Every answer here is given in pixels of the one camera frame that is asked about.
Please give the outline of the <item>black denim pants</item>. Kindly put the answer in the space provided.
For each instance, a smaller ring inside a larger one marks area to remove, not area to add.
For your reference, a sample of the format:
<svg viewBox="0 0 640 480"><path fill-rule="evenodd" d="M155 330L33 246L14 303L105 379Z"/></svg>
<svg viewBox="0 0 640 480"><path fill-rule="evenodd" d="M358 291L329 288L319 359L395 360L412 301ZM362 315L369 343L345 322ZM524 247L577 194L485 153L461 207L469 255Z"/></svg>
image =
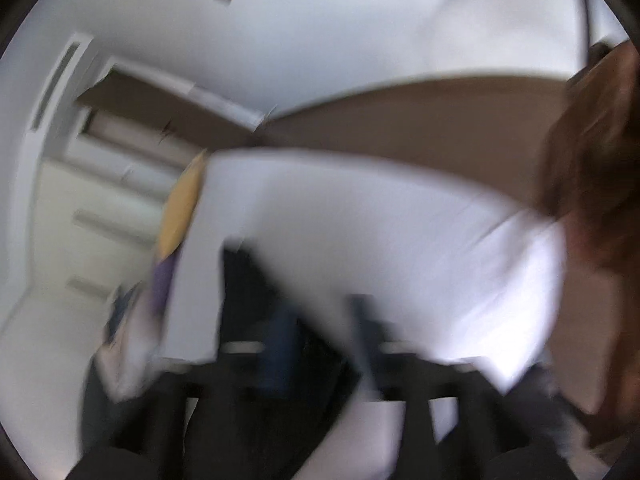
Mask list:
<svg viewBox="0 0 640 480"><path fill-rule="evenodd" d="M285 296L277 290L273 281L268 278L265 272L258 266L253 256L246 250L225 249L222 253L222 266L224 267L224 301L222 302L221 319L218 330L218 353L224 342L236 335L244 334L254 324L268 318L278 304L288 304L293 310L291 304L285 299ZM137 399L128 402L119 410L102 431L94 432L88 430L84 432L82 435L85 447L84 454L90 451L93 445L96 445L102 437L107 435L111 426L114 426L116 422L125 417L126 413L134 405L134 402L140 399L146 393L146 390L141 396L138 396ZM345 414L346 405L343 411L341 411L341 414L338 415L338 419L334 422L330 431L336 427L340 417ZM314 452L317 452L320 446L326 443L328 437L329 434L326 435ZM311 456L294 477L309 469L310 459Z"/></svg>

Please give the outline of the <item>white folded duvet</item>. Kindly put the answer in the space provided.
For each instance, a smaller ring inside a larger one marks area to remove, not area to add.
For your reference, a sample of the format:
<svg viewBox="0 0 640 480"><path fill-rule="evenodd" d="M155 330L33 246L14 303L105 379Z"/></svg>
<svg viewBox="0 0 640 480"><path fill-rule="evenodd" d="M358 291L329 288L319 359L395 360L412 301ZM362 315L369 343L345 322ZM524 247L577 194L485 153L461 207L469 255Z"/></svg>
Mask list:
<svg viewBox="0 0 640 480"><path fill-rule="evenodd" d="M155 310L145 282L119 285L106 306L108 319L93 361L107 397L119 403L140 396L149 382L164 316Z"/></svg>

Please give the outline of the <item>purple cushion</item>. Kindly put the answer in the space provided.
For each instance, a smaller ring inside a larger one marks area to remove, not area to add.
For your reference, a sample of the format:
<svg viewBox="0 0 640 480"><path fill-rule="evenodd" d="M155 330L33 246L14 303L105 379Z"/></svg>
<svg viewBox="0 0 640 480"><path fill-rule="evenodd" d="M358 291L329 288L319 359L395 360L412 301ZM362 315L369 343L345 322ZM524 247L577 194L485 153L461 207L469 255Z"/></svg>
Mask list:
<svg viewBox="0 0 640 480"><path fill-rule="evenodd" d="M151 280L151 308L157 316L163 316L165 313L179 255L180 250L176 249L166 258L157 259L154 264Z"/></svg>

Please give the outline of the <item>white bed sheet mattress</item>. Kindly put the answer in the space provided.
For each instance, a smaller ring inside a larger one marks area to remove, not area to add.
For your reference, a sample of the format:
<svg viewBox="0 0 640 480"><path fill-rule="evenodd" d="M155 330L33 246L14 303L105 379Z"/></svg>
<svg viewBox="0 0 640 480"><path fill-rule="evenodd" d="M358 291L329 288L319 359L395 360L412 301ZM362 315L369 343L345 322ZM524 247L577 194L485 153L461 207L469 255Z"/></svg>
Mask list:
<svg viewBox="0 0 640 480"><path fill-rule="evenodd" d="M206 173L166 306L165 358L218 356L225 249L244 249L359 382L292 479L393 479L404 410L375 390L348 300L420 358L469 364L501 393L536 364L558 310L562 228L488 188L355 156L236 150Z"/></svg>

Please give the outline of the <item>yellow cushion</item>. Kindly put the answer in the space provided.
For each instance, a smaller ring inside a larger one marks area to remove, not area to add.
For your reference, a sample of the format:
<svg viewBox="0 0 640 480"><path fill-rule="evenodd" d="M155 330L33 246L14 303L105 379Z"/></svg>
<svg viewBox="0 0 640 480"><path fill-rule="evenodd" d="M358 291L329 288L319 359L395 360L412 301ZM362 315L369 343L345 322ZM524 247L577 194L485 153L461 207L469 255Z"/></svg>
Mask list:
<svg viewBox="0 0 640 480"><path fill-rule="evenodd" d="M207 153L202 151L183 171L165 202L160 232L156 244L156 258L164 261L171 256L186 237L192 216L200 199L207 166Z"/></svg>

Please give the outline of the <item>white wardrobe cabinet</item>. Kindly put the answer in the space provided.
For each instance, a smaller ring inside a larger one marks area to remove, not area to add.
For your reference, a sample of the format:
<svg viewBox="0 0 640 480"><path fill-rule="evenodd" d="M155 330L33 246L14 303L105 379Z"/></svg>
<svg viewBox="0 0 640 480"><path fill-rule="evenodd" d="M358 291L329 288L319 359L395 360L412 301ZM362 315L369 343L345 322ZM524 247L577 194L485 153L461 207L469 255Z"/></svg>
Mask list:
<svg viewBox="0 0 640 480"><path fill-rule="evenodd" d="M88 307L148 272L160 210L179 170L86 133L96 111L76 100L115 72L176 96L194 87L108 55L89 35L70 36L38 93L18 158L9 229L16 268L1 294L3 325L30 295Z"/></svg>

